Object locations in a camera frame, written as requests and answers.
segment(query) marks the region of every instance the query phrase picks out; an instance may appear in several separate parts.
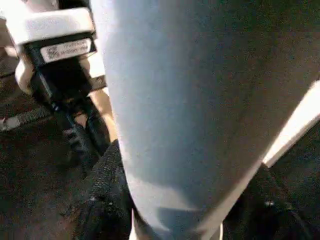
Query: white plastic housing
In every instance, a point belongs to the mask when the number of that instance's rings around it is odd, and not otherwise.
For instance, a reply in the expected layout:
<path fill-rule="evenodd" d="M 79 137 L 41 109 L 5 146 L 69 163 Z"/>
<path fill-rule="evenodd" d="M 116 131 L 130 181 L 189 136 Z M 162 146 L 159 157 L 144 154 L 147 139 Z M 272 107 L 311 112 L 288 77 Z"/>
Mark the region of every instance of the white plastic housing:
<path fill-rule="evenodd" d="M 20 61 L 15 69 L 15 80 L 19 88 L 26 94 L 31 95 L 30 80 L 34 74 L 32 63 L 25 57 L 21 56 Z"/>
<path fill-rule="evenodd" d="M 10 15 L 6 26 L 16 45 L 95 30 L 86 7 Z"/>

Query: black wire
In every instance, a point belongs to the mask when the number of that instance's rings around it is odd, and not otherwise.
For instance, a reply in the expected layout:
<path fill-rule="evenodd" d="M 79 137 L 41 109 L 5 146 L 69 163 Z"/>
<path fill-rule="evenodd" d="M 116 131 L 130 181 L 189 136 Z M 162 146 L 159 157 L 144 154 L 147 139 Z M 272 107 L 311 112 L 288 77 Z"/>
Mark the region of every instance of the black wire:
<path fill-rule="evenodd" d="M 5 78 L 10 77 L 12 75 L 15 75 L 14 71 L 13 72 L 9 72 L 9 73 L 4 74 L 4 75 L 0 75 L 0 79 L 5 79 Z"/>

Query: white label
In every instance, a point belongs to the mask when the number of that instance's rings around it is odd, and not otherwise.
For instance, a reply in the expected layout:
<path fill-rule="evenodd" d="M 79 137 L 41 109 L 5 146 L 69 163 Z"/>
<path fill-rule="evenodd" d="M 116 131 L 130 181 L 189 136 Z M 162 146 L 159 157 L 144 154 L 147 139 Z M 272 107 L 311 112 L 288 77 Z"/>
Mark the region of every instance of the white label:
<path fill-rule="evenodd" d="M 77 41 L 45 46 L 40 52 L 46 63 L 67 59 L 82 54 L 87 54 L 91 49 L 91 39 L 85 38 Z"/>

